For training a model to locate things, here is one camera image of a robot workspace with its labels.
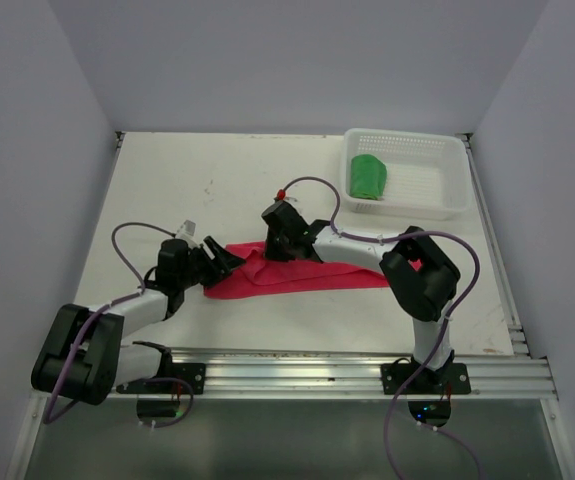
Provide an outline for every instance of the white bin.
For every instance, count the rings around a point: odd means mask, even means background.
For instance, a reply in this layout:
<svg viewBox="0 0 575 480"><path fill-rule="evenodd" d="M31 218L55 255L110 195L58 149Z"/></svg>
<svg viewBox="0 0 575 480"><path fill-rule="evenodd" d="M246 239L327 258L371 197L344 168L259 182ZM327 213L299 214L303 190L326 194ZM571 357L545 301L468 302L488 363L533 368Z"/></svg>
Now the white bin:
<svg viewBox="0 0 575 480"><path fill-rule="evenodd" d="M370 153L387 167L380 200L349 196L351 160ZM359 213L444 220L471 208L467 152L455 137L353 128L345 133L341 197Z"/></svg>

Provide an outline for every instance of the green cloth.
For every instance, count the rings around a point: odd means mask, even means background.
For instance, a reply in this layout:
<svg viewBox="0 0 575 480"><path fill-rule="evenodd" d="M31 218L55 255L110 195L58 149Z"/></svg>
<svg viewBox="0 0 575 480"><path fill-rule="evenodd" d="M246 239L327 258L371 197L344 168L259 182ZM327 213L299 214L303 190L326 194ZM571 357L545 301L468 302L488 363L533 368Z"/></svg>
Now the green cloth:
<svg viewBox="0 0 575 480"><path fill-rule="evenodd" d="M385 191L387 167L373 155L365 153L351 159L349 195L378 200Z"/></svg>

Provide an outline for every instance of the red cloth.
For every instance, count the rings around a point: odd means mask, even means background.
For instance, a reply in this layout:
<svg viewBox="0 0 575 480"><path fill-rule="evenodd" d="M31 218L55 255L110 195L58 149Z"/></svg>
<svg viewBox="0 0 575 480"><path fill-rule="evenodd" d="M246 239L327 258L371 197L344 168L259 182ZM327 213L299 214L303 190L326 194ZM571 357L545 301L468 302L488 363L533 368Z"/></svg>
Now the red cloth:
<svg viewBox="0 0 575 480"><path fill-rule="evenodd" d="M227 245L226 248L247 263L234 271L231 277L205 289L205 296L209 298L225 300L277 293L389 286L384 276L344 263L266 260L263 257L264 242Z"/></svg>

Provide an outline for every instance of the cable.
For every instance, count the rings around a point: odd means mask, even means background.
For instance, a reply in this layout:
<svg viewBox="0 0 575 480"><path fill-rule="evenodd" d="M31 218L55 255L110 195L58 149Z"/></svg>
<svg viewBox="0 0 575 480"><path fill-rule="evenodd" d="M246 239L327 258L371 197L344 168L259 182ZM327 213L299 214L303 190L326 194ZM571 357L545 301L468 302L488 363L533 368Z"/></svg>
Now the cable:
<svg viewBox="0 0 575 480"><path fill-rule="evenodd" d="M80 330L78 331L78 334L76 335L76 338L74 339L73 343L71 344L71 347L69 348L69 354L67 355L67 358L65 359L65 363L63 364L63 368L60 370L60 374L58 375L58 379L56 380L56 384L54 385L54 388L51 392L51 396L49 397L49 400L47 402L47 406L45 407L45 411L43 413L43 418L42 418L43 423L45 425L49 425L50 423L55 422L60 417L62 417L65 413L67 413L69 410L71 410L72 407L74 407L74 405L76 405L78 403L77 400L72 400L67 405L65 405L60 411L58 411L57 413L52 415L52 413L54 411L54 407L56 406L56 401L58 400L58 397L60 396L60 392L62 391L63 385L65 383L65 379L67 378L67 375L69 374L69 370L71 369L72 364L74 363L74 358L76 357L76 353L78 352L78 349L80 348L80 346L82 345L82 343L84 341L85 334L87 333L87 330L89 330L89 328L94 324L94 322L96 322L96 320L98 320L102 316L102 314L105 313L107 310L109 310L112 307L115 307L116 305L118 305L120 303L127 302L128 300L133 300L134 298L138 298L145 291L145 281L144 281L142 275L140 275L138 270L136 270L136 267L134 267L132 265L132 263L127 259L127 257L125 257L122 250L118 247L118 243L116 242L116 234L120 230L122 230L123 228L131 227L131 226L150 228L152 230L157 230L159 232L166 233L169 236L172 236L172 237L174 236L174 234L172 232L169 232L163 228L157 227L156 225L150 225L149 223L143 223L143 222L122 223L122 224L118 225L116 228L114 228L114 231L111 234L111 244L114 247L116 254L118 254L118 257L123 261L123 263L127 266L127 268L129 268L129 270L138 279L138 282L140 283L140 291L136 292L136 293L132 293L130 295L126 295L124 297L117 298L117 299L103 305L98 310L96 310L94 313L92 313L87 318L87 320L85 320L85 323L83 323L82 327L80 327Z"/></svg>
<svg viewBox="0 0 575 480"><path fill-rule="evenodd" d="M176 418L174 418L173 420L169 420L167 422L158 423L158 422L152 421L152 423L149 424L150 427L152 427L152 428L171 427L172 425L176 425L178 422L181 422L182 420L187 418L187 415L189 414L191 407L194 405L194 389L191 388L191 385L189 383L187 383L184 380L181 380L180 378L173 378L173 377L148 378L146 380L143 380L143 382L144 383L163 383L163 382L176 383L179 386L182 386L183 388L185 388L187 390L187 392L189 392L189 404L187 405L187 410L185 410L182 415L179 415Z"/></svg>
<svg viewBox="0 0 575 480"><path fill-rule="evenodd" d="M467 250L467 252L469 252L469 254L472 257L472 260L474 261L474 275L473 275L471 281L469 282L469 285L467 285L467 287L463 290L463 292L458 296L458 298L452 303L452 305L449 307L449 309L447 309L447 311L445 312L445 320L443 322L442 328L440 329L440 332L438 333L438 339L436 340L436 344L432 347L432 349L429 352L429 355L427 356L425 361L414 371L414 373L411 374L411 376L409 378L407 378L407 380L405 380L403 382L403 384L400 387L398 387L398 390L394 394L393 398L391 399L391 402L389 403L389 407L387 408L387 413L385 415L385 425L383 428L383 441L385 444L385 452L387 453L387 460L389 461L391 468L394 470L394 473L396 473L396 475L401 480L404 480L406 477L404 476L404 474L400 470L398 464L396 463L396 460L394 459L393 453L391 452L391 448L389 446L389 429L390 429L391 417L393 415L394 408L396 406L396 402L398 401L398 397L400 397L402 392L405 391L407 386L409 384L411 384L411 382L413 382L416 379L416 377L418 377L418 375L420 375L420 373L427 367L427 365L429 365L429 362L431 362L431 359L434 357L434 355L436 354L436 352L440 348L440 344L442 343L443 339L445 338L445 334L447 333L447 328L449 326L449 321L451 319L452 313L454 312L454 310L456 310L458 305L460 305L462 303L462 301L465 299L465 297L467 297L467 295L469 295L469 293L472 291L472 289L476 285L478 278L480 277L480 259L478 258L476 251L472 248L471 245L469 245L467 242L465 242L462 238L457 237L457 236L452 235L451 233L447 233L447 232L428 230L428 231L421 231L421 232L404 233L401 235L397 235L395 237L374 238L374 237L364 237L362 235L355 235L355 234L346 233L346 232L342 231L336 225L336 217L338 216L338 212L340 211L340 194L338 193L338 189L331 182L329 182L323 178L320 178L320 177L305 176L305 177L295 178L294 180L289 182L287 185L285 185L285 187L282 189L282 191L279 191L278 196L280 197L280 195L282 194L284 197L285 192L287 192L287 190L291 186L295 185L298 182L306 181L306 180L322 183L323 185L326 185L327 187L329 187L329 189L334 193L334 196L336 197L336 206L334 207L334 211L332 212L331 217L329 219L329 226L335 234L337 234L341 237L344 237L344 238L347 238L350 240L356 240L359 242L378 243L378 244L393 243L393 242L399 242L399 241L403 241L403 240L411 240L414 238L429 237L429 236L443 237L443 238L448 238L449 240L452 240L452 241L458 243L459 245L461 245L462 247L464 247ZM476 468L478 470L478 478L479 479L485 478L485 473L483 471L480 460L478 459L478 457L476 456L474 451L468 445L466 445L462 440L460 440L458 437L456 437L455 435L453 435L449 432L443 431L443 430L438 430L438 431L442 435L444 435L448 438L451 438L452 440L454 440L455 442L460 444L463 448L465 448L465 450L467 450L469 452L469 454L473 457L474 462L476 463Z"/></svg>

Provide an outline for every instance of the white table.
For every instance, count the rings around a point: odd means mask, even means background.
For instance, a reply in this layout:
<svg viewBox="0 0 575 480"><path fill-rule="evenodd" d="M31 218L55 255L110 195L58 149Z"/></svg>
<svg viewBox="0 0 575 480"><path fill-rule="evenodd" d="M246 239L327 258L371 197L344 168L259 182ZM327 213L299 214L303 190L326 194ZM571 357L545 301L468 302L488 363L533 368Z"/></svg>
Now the white table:
<svg viewBox="0 0 575 480"><path fill-rule="evenodd" d="M135 290L135 279L111 247L117 224L144 221L175 231L189 218L198 225L198 237L211 235L223 246L264 240L260 214L285 183L317 175L338 184L341 143L342 137L324 135L128 133L76 303L104 303ZM299 184L289 195L297 197L308 221L329 217L333 195L324 186ZM379 232L418 225L467 240L481 257L482 274L454 315L452 345L458 355L513 354L479 208L444 222L341 212L339 224ZM161 234L137 227L119 234L121 247L141 272L155 264L162 240ZM471 258L448 240L436 242L459 267L464 286L472 275ZM195 287L173 318L132 338L173 347L337 352L409 353L414 344L412 322L389 289L211 300Z"/></svg>

